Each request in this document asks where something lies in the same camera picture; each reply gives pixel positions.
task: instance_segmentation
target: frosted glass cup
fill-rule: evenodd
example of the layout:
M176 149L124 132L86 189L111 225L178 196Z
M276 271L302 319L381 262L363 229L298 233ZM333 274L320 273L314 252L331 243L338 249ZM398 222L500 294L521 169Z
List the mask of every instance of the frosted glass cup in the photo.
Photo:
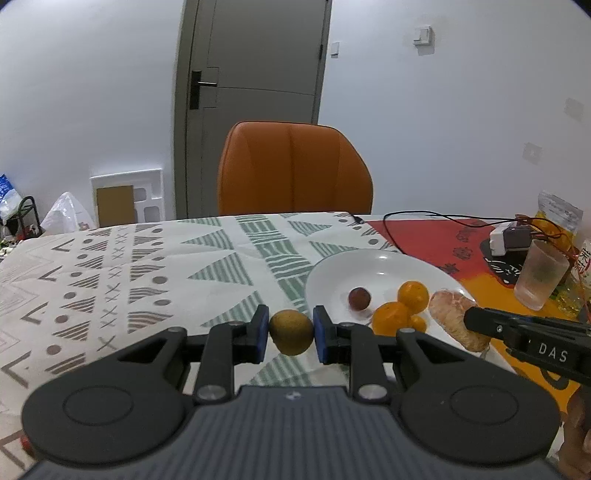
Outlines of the frosted glass cup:
M515 298L529 309L540 310L568 268L568 259L554 245L534 240L513 290Z

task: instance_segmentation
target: wall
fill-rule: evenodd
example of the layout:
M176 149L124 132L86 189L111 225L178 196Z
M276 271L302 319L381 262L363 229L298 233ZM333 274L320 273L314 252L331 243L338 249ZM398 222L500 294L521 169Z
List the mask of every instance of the wall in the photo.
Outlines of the wall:
M45 213L90 176L164 169L174 217L174 62L183 0L12 0L0 11L0 170Z
M413 46L423 25L432 50ZM375 213L534 214L547 189L587 210L591 233L591 19L575 3L339 0L329 37L319 122L367 162Z

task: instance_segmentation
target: gray door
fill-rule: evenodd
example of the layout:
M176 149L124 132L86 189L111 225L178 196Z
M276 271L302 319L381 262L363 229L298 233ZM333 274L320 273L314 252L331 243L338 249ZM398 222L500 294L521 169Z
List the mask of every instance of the gray door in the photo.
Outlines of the gray door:
M187 110L189 218L217 214L217 167L240 121L312 123L326 0L199 0L190 70L199 104Z

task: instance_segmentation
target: hand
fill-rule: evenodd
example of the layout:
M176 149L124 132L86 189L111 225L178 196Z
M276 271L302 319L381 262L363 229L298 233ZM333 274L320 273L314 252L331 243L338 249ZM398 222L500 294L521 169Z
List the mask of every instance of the hand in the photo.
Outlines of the hand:
M564 443L558 452L558 469L570 480L591 478L591 430L583 431L584 403L577 390L566 407Z

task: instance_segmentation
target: chair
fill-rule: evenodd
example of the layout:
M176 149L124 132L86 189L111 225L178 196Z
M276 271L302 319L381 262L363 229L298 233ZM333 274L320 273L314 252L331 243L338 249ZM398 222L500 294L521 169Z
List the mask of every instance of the chair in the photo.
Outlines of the chair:
M353 145L330 127L241 122L217 175L219 215L370 213L374 187Z

